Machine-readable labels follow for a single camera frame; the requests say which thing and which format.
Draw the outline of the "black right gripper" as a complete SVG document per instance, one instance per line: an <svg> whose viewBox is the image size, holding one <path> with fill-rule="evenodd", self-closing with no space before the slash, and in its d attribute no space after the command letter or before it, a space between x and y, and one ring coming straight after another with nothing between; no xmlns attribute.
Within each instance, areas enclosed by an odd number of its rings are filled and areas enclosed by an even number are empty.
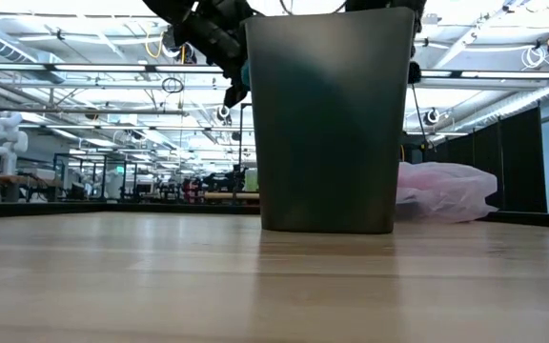
<svg viewBox="0 0 549 343"><path fill-rule="evenodd" d="M415 14L416 29L420 30L420 22L426 2L427 0L346 0L344 9L346 11L359 11L397 7L407 8ZM415 55L416 47L412 46L407 79L409 85L419 83L422 78L420 65L414 60Z"/></svg>

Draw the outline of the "wooden background table top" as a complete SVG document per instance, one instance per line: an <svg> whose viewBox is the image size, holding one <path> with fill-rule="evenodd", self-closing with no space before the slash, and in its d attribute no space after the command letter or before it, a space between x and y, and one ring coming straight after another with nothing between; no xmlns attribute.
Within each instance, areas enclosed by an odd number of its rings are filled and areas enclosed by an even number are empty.
<svg viewBox="0 0 549 343"><path fill-rule="evenodd" d="M242 199L242 200L259 200L258 192L205 192L204 197L207 199Z"/></svg>

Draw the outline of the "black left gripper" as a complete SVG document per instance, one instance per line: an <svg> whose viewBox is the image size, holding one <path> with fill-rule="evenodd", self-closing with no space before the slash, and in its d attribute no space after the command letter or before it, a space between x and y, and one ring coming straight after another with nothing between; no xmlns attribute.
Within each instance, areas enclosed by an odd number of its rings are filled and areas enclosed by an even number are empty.
<svg viewBox="0 0 549 343"><path fill-rule="evenodd" d="M223 105L232 108L250 91L243 83L247 60L244 23L254 16L247 0L178 0L178 46L189 44L201 51L209 65L217 65L233 79Z"/></svg>

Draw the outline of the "pale pink trash bag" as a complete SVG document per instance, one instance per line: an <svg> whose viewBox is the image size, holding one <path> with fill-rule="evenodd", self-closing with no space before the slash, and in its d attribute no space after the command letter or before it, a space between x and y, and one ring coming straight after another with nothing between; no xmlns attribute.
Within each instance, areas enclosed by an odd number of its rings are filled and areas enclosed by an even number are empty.
<svg viewBox="0 0 549 343"><path fill-rule="evenodd" d="M498 208L487 197L498 191L495 175L455 163L425 162L398 166L396 220L462 223Z"/></svg>

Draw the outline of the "translucent grey trash bin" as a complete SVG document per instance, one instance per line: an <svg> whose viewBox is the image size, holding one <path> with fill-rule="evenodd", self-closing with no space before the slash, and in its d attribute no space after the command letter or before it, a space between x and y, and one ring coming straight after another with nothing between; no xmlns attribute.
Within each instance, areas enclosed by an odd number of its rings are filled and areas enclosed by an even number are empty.
<svg viewBox="0 0 549 343"><path fill-rule="evenodd" d="M392 231L414 22L403 7L248 21L265 230Z"/></svg>

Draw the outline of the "cluttered background workbench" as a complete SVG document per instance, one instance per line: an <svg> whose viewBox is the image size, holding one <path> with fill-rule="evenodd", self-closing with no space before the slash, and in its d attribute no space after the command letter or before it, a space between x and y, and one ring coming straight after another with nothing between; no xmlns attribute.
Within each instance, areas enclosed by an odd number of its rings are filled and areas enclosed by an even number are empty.
<svg viewBox="0 0 549 343"><path fill-rule="evenodd" d="M60 180L44 180L31 173L0 175L0 203L54 202L62 188Z"/></svg>

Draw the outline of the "black background robot rig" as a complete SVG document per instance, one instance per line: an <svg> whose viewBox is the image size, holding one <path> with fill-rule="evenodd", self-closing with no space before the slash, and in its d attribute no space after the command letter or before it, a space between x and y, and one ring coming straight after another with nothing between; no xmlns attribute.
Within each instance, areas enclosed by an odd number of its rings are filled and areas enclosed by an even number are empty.
<svg viewBox="0 0 549 343"><path fill-rule="evenodd" d="M210 176L212 183L207 192L245 192L245 170L256 169L250 167L254 163L255 145L249 144L249 140L244 136L252 137L254 129L245 126L245 109L252 108L251 104L242 103L239 109L239 129L232 131L231 138L233 143L230 145L228 153L234 158L233 169L230 172L213 174ZM239 206L257 206L259 200L242 199L207 199L213 204L232 204Z"/></svg>

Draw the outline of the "black partition wall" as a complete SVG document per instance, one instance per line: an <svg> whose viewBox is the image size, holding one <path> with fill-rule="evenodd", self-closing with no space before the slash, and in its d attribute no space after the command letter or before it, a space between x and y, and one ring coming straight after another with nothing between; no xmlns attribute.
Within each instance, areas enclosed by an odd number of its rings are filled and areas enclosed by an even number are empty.
<svg viewBox="0 0 549 343"><path fill-rule="evenodd" d="M498 191L486 202L505 212L547 212L540 108L447 138L427 150L423 160L469 165L495 175Z"/></svg>

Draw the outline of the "black metal rig frame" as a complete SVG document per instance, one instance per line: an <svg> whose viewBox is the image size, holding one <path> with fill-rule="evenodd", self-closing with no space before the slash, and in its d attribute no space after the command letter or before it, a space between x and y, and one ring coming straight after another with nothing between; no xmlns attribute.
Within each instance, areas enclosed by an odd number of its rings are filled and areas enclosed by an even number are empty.
<svg viewBox="0 0 549 343"><path fill-rule="evenodd" d="M55 215L89 212L155 212L260 215L260 209L256 206L241 207L135 203L110 204L104 202L0 203L0 217ZM486 217L480 218L480 221L549 228L549 213L491 212Z"/></svg>

